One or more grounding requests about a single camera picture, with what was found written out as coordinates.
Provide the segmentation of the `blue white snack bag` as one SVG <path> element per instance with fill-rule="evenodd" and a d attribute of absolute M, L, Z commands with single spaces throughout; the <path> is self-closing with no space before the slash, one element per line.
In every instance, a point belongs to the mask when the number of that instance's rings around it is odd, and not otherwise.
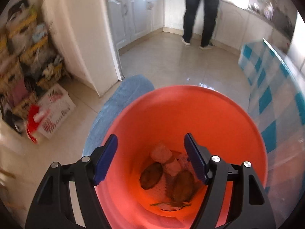
<path fill-rule="evenodd" d="M 179 211 L 191 205 L 192 205 L 191 203 L 185 203 L 185 202 L 163 202 L 163 203 L 150 204 L 150 206 L 152 207 L 157 207 L 162 211 L 168 211 L 168 212 Z"/>

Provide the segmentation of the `blue floor mat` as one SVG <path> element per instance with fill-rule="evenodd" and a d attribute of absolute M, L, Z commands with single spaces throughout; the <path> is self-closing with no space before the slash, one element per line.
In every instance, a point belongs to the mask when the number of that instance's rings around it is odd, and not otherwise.
<path fill-rule="evenodd" d="M 102 145 L 109 127 L 123 109 L 137 98 L 154 89 L 153 83 L 143 75 L 124 79 L 95 118 L 86 139 L 82 155 L 89 156 L 95 148 Z"/>

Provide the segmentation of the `white blue plastic bottle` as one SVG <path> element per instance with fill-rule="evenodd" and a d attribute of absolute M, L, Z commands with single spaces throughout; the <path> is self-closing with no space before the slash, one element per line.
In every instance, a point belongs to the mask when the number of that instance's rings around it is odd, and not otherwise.
<path fill-rule="evenodd" d="M 150 157 L 155 162 L 159 162 L 163 166 L 165 173 L 172 177 L 182 171 L 182 167 L 173 152 L 163 144 L 157 145 L 150 152 Z"/>

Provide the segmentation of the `white refrigerator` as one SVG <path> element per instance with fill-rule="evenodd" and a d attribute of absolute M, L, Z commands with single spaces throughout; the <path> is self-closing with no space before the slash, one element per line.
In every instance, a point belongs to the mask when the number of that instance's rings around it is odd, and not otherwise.
<path fill-rule="evenodd" d="M 99 96 L 122 80 L 107 0 L 43 0 L 42 12 L 69 73 Z"/>

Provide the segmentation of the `blue white checkered tablecloth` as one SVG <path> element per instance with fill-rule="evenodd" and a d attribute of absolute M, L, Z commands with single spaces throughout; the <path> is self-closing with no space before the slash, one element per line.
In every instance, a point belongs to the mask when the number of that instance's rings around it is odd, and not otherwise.
<path fill-rule="evenodd" d="M 248 114 L 265 143 L 266 192 L 280 227 L 304 193 L 304 76 L 264 39 L 244 44 L 238 64 L 251 87 Z"/>

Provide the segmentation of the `orange plastic trash bucket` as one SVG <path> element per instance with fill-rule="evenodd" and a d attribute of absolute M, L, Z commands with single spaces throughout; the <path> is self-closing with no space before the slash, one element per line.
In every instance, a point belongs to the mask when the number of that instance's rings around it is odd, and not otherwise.
<path fill-rule="evenodd" d="M 158 195 L 141 188 L 141 172 L 150 165 L 150 152 L 163 145 L 183 153 L 184 137 L 222 160 L 252 163 L 261 183 L 267 182 L 267 152 L 250 116 L 227 96 L 192 85 L 159 88 L 139 97 L 114 120 L 108 134 L 118 148 L 106 178 L 96 187 L 102 209 L 112 228 L 189 228 L 203 201 L 206 187 L 191 205 L 179 211 L 155 206 Z"/>

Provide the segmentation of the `white lower kitchen cabinets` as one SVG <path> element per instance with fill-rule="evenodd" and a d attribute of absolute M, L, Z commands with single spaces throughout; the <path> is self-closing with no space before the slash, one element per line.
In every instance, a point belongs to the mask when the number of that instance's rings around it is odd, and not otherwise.
<path fill-rule="evenodd" d="M 113 40 L 118 50 L 156 31 L 183 34 L 185 0 L 108 0 Z M 221 1 L 212 41 L 238 53 L 243 44 L 266 39 L 286 52 L 290 39 L 271 22 L 227 1 Z"/>

